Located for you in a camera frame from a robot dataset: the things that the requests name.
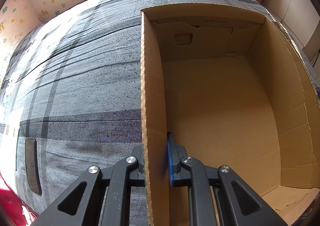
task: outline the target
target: open cardboard box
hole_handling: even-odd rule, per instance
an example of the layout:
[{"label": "open cardboard box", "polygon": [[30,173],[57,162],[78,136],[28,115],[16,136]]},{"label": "open cardboard box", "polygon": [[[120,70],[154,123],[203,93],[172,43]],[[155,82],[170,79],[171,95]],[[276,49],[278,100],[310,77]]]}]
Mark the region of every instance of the open cardboard box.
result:
[{"label": "open cardboard box", "polygon": [[291,225],[320,187],[320,109],[295,49],[264,15],[185,3],[142,10],[141,111],[151,226],[188,225],[169,186],[167,131],[229,165]]}]

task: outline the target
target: bed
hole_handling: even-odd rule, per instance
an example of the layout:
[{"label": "bed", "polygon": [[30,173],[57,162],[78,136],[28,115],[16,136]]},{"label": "bed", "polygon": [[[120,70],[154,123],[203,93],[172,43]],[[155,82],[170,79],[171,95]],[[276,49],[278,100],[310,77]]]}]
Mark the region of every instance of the bed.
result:
[{"label": "bed", "polygon": [[[0,92],[0,170],[36,213],[91,165],[112,166],[141,144],[140,10],[182,2],[257,11],[281,27],[255,0],[88,0],[20,42]],[[29,138],[37,140],[41,195],[26,176]],[[143,188],[132,189],[130,225],[148,225]]]}]

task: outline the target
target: blue object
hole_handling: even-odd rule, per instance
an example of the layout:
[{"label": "blue object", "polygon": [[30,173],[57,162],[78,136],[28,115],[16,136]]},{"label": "blue object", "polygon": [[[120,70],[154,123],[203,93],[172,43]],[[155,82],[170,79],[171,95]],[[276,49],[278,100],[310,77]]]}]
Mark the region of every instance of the blue object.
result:
[{"label": "blue object", "polygon": [[168,149],[168,169],[169,169],[169,180],[170,185],[173,185],[174,176],[173,176],[173,161],[172,161],[172,154],[170,149],[169,141],[167,142],[167,149]]}]

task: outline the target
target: silver screw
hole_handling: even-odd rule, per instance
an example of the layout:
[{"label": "silver screw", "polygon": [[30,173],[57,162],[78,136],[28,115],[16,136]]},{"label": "silver screw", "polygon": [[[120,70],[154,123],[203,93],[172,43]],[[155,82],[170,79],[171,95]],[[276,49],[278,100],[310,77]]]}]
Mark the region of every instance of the silver screw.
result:
[{"label": "silver screw", "polygon": [[188,156],[182,158],[182,161],[185,162],[185,163],[191,163],[192,160],[193,160],[193,158],[192,157],[188,157]]},{"label": "silver screw", "polygon": [[97,173],[99,168],[97,166],[90,166],[89,167],[89,173]]},{"label": "silver screw", "polygon": [[222,165],[222,166],[220,166],[220,170],[223,173],[229,173],[230,172],[230,167],[228,165]]},{"label": "silver screw", "polygon": [[126,159],[126,161],[127,161],[129,164],[136,162],[136,160],[137,160],[137,159],[136,159],[135,157],[127,157],[127,159]]}]

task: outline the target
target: triangular cutout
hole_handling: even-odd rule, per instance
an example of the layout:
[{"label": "triangular cutout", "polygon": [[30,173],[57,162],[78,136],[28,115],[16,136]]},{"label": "triangular cutout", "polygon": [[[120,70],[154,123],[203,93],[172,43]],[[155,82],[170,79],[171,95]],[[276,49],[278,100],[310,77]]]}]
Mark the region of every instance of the triangular cutout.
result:
[{"label": "triangular cutout", "polygon": [[81,182],[59,205],[58,210],[66,214],[75,215],[84,190],[87,186],[86,182]]},{"label": "triangular cutout", "polygon": [[243,215],[249,215],[261,209],[261,205],[238,182],[233,181],[232,187]]}]

